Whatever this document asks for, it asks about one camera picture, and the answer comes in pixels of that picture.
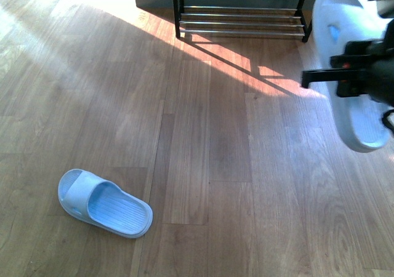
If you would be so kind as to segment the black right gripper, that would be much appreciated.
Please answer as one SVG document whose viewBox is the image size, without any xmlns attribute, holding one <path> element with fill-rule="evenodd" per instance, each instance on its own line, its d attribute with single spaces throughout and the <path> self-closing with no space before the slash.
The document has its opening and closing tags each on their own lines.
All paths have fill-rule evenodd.
<svg viewBox="0 0 394 277">
<path fill-rule="evenodd" d="M 393 107 L 393 0 L 368 1 L 377 3 L 380 17 L 391 18 L 383 39 L 350 41 L 344 54 L 331 58 L 335 68 L 303 71 L 301 87 L 308 89 L 313 82 L 338 81 L 339 97 L 368 94 Z"/>
</svg>

